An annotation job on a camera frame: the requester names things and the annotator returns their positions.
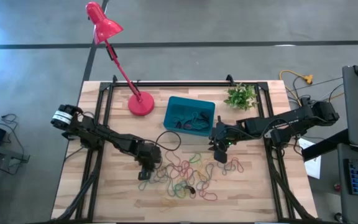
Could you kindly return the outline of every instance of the yellow power cord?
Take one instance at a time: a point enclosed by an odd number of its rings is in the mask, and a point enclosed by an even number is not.
[[[338,94],[338,95],[332,96],[332,97],[330,97],[330,99],[327,99],[327,100],[335,99],[335,98],[337,98],[337,97],[339,97],[339,96],[342,96],[343,94],[345,94],[345,93],[340,93],[340,94]]]
[[[292,73],[298,77],[301,77],[302,79],[304,79],[304,81],[308,84],[308,85],[311,85],[313,83],[313,75],[300,75],[294,71],[291,71],[291,70],[282,70],[280,72],[280,74],[278,75],[278,77],[280,78],[280,80],[283,80],[283,73],[285,72],[288,72],[288,73]],[[299,98],[294,94],[294,90],[291,91],[291,89],[289,89],[288,86],[285,85],[285,88],[295,97],[295,99],[297,100],[299,106],[302,106],[301,105],[301,101],[299,100]]]

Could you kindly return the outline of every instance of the paper sheet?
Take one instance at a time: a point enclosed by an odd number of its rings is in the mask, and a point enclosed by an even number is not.
[[[298,142],[299,142],[299,145],[303,149],[306,149],[307,147],[314,145],[313,142],[307,141],[302,138],[299,139]],[[321,156],[316,157],[312,160],[306,161],[305,167],[306,167],[306,173],[308,173],[308,176],[314,177],[316,179],[320,179]]]

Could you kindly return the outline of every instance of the lamp base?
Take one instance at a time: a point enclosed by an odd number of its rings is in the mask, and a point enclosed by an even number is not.
[[[154,99],[150,93],[140,92],[142,102],[137,101],[135,95],[132,95],[128,101],[128,108],[136,116],[146,116],[154,109]]]

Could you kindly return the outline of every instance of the lamp shade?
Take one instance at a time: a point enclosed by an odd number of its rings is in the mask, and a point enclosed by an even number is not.
[[[100,44],[124,30],[117,22],[107,18],[96,2],[89,2],[86,5],[86,13],[94,24],[93,39],[96,44]]]

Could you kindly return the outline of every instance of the potted plant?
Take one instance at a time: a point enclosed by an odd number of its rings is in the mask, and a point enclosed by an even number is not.
[[[228,98],[224,102],[232,108],[248,110],[255,107],[257,102],[255,88],[252,85],[237,84],[235,88],[228,89]]]

